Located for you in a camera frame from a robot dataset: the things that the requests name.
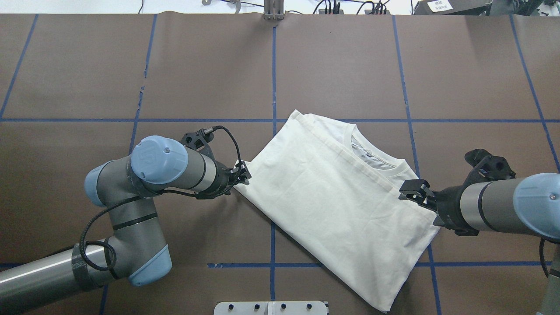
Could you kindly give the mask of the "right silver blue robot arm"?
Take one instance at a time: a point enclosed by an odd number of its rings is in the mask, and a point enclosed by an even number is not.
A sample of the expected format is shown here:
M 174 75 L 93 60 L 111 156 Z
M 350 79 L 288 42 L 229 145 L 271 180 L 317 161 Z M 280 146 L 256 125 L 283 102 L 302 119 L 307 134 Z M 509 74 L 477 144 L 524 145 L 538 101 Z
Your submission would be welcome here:
M 481 231 L 531 235 L 540 239 L 539 257 L 545 242 L 560 241 L 560 176 L 534 174 L 526 178 L 468 183 L 432 191 L 423 179 L 406 180 L 400 200 L 415 202 L 436 213 L 434 226 L 462 237 Z

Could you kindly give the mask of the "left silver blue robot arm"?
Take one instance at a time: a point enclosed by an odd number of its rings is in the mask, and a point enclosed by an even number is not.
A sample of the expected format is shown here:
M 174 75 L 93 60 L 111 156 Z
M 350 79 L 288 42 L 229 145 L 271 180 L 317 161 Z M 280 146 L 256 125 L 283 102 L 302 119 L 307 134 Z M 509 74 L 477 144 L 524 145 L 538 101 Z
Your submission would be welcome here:
M 24 313 L 119 279 L 139 287 L 168 274 L 172 260 L 153 199 L 176 193 L 211 200 L 251 178 L 240 157 L 232 168 L 215 159 L 208 144 L 214 131 L 180 141 L 148 136 L 130 155 L 90 171 L 84 189 L 101 212 L 75 245 L 2 271 L 1 313 Z

